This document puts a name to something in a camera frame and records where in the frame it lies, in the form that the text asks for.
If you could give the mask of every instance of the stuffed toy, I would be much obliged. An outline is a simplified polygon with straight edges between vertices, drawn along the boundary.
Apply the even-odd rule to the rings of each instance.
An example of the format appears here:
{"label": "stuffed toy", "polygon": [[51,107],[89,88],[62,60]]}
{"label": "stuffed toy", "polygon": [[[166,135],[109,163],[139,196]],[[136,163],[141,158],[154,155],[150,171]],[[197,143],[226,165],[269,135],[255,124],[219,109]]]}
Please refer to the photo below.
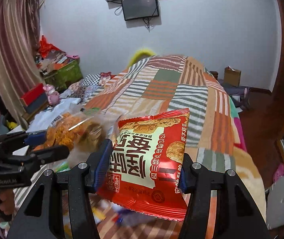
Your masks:
{"label": "stuffed toy", "polygon": [[55,106],[60,102],[59,93],[55,90],[55,87],[51,84],[47,84],[43,87],[48,97],[48,102],[51,106]]}

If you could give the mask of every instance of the striped blanket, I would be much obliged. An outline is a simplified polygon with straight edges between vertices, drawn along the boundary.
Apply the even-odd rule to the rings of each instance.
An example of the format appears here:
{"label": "striped blanket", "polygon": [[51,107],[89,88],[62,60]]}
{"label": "striped blanket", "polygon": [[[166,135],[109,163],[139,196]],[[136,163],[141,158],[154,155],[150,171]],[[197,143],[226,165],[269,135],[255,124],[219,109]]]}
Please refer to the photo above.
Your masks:
{"label": "striped blanket", "polygon": [[[194,162],[210,170],[236,170],[265,218],[263,181],[246,152],[234,104],[210,72],[194,58],[169,55],[143,59],[98,88],[85,108],[130,117],[189,108],[185,152]],[[15,190],[18,206],[29,190]],[[185,201],[188,203],[189,195],[185,195]],[[98,225],[102,239],[177,238],[182,225],[182,222],[157,219],[135,227],[118,226],[112,209],[107,209],[105,214],[106,219]],[[215,214],[216,192],[212,191],[206,238],[213,236]]]}

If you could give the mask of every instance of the metal screw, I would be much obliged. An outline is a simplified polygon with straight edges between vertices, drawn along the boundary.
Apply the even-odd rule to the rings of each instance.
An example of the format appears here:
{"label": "metal screw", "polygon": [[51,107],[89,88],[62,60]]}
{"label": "metal screw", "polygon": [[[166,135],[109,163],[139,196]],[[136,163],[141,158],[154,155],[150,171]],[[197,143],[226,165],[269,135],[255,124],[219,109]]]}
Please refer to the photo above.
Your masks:
{"label": "metal screw", "polygon": [[232,169],[229,169],[229,170],[227,170],[227,174],[229,176],[235,176],[236,172],[234,170],[232,170]]}
{"label": "metal screw", "polygon": [[80,163],[79,165],[78,165],[78,167],[80,168],[80,169],[85,169],[85,168],[87,168],[87,163]]}
{"label": "metal screw", "polygon": [[201,165],[200,163],[193,163],[193,164],[192,164],[192,167],[193,167],[194,169],[200,169],[200,168],[202,167],[202,165]]}
{"label": "metal screw", "polygon": [[50,176],[52,174],[52,170],[51,169],[47,169],[43,172],[44,176]]}

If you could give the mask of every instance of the striped curtain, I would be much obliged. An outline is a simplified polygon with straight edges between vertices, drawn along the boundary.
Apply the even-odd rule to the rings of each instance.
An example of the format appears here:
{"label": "striped curtain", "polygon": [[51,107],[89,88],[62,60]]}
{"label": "striped curtain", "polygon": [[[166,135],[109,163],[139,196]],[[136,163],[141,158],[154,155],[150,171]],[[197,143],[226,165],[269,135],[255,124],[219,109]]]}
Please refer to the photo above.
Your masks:
{"label": "striped curtain", "polygon": [[39,32],[39,0],[0,0],[0,95],[19,124],[19,98],[42,82],[34,62]]}

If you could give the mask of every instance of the barcode label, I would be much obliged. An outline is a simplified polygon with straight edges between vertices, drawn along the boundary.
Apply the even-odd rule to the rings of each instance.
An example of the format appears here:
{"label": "barcode label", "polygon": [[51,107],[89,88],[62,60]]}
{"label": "barcode label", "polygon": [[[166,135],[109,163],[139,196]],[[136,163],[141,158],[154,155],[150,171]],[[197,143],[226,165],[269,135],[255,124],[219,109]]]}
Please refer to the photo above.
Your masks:
{"label": "barcode label", "polygon": [[57,122],[58,120],[62,119],[63,116],[62,115],[58,115],[50,124],[50,126],[53,126],[55,122]]}

